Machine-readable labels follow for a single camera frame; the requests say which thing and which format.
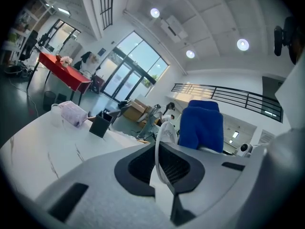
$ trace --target floor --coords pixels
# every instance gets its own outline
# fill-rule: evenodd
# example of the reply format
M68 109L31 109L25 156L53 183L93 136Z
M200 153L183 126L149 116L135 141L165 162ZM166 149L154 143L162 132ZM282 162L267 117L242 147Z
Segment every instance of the floor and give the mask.
M33 52L30 59L25 63L29 67L34 67L37 56L38 54ZM18 87L25 91L28 82L23 81L20 78L11 78L11 83L16 86L14 87L10 83L10 79L4 75L3 69L4 66L0 66L0 113L2 117L0 121L0 147L2 147L16 132L36 119L37 112L39 116L46 113L42 108L45 91L52 91L56 95L61 93L67 96L68 100L71 95L71 89L53 74L50 74L48 81L44 84L49 70L42 64L39 64L38 70L35 72L28 90L29 96L36 104L36 112L34 104L29 97L27 97L26 93L16 88ZM79 92L74 94L74 103L78 103L79 96ZM99 111L103 110L109 101L112 100L103 94L97 95L87 91L81 99L80 107L87 112L91 111L92 116L94 116ZM124 116L115 120L113 128L114 130L133 136L136 135L136 132L141 130L135 122L130 121Z

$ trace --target black railing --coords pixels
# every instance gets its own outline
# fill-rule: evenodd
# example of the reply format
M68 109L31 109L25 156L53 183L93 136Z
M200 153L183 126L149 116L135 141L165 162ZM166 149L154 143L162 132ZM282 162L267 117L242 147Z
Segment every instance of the black railing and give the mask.
M229 87L176 83L172 92L209 98L242 107L276 121L283 122L283 109L279 102L262 96Z
M113 0L100 0L101 1L101 16L103 20L103 29L112 25L112 4Z

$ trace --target plastic bag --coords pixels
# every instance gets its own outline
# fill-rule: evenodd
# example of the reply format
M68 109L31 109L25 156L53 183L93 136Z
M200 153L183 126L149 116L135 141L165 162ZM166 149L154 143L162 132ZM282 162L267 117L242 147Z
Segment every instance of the plastic bag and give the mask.
M88 113L72 101L59 104L61 106L61 116L75 127L80 127L87 119Z

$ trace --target white desk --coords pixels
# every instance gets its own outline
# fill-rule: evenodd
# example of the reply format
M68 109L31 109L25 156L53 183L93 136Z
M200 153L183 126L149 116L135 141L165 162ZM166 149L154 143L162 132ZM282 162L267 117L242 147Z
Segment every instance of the white desk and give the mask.
M88 120L80 128L65 120L54 127L50 117L48 112L29 123L0 149L13 188L31 199L89 158L142 144L112 131L100 138L89 132Z

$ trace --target desk leg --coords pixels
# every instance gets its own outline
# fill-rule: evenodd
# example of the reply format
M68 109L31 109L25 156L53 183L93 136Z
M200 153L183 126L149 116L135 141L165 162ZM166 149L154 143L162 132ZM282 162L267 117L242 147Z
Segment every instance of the desk leg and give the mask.
M70 101L73 100L73 96L74 96L74 91L72 90L71 96L70 96Z
M47 76L47 79L46 79L46 81L44 82L44 84L47 83L47 80L48 80L48 77L49 77L50 73L51 73L51 71L49 71L48 76Z
M34 73L35 73L35 71L36 71L36 69L37 69L37 67L38 67L38 64L39 64L39 61L38 61L37 64L35 65L35 68L34 68L32 74L30 74L30 78L29 78L29 82L28 82L28 86L27 86L27 91L28 91L29 85L30 85L30 83L31 83L31 80L32 80L32 78L33 78L33 75L34 75Z
M79 101L78 101L78 106L80 106L80 104L81 104L81 97L82 97L82 93L81 93L80 99L79 99Z

